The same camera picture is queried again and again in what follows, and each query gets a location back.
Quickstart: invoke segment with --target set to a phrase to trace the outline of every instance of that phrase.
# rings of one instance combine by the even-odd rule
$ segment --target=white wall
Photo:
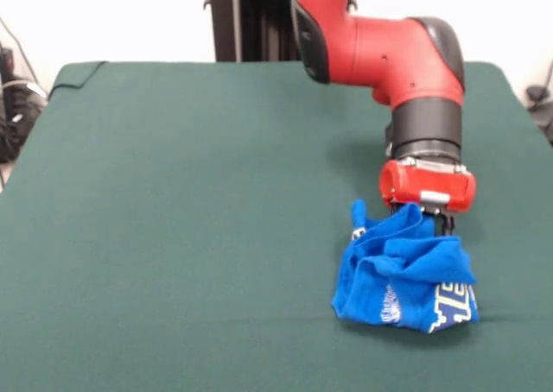
[[[67,62],[214,61],[211,10],[203,1],[2,0],[0,16],[49,88]],[[0,40],[13,45],[1,28]]]
[[[0,16],[20,38],[49,88],[67,62],[214,61],[211,12],[203,0],[2,0]],[[501,66],[524,100],[553,59],[550,0],[358,0],[359,13],[449,21],[467,60]],[[0,30],[0,39],[11,45]]]

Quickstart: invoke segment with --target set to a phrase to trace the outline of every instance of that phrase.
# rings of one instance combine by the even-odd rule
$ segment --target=blue cloth
[[[377,221],[356,200],[352,221],[332,301],[339,318],[426,333],[479,320],[476,279],[461,240],[436,237],[434,219],[418,205]]]

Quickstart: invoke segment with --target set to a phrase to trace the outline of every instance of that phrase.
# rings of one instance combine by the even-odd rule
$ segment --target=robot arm
[[[292,0],[297,45],[319,83],[362,85],[391,107],[389,161],[380,190],[387,205],[417,202],[436,214],[465,211],[474,177],[461,165],[464,67],[444,21],[351,16],[350,0]]]

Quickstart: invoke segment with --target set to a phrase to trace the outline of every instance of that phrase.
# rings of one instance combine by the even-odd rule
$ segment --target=green table
[[[0,390],[545,391],[553,162],[503,74],[467,64],[458,233],[482,321],[338,321],[349,206],[389,111],[300,64],[65,67],[0,198]]]

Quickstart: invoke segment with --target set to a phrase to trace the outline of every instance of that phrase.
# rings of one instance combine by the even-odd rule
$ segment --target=black metal frame
[[[217,61],[236,61],[233,0],[211,0]],[[289,0],[267,13],[264,0],[240,0],[242,61],[298,60]]]
[[[217,61],[236,61],[232,0],[210,0]]]

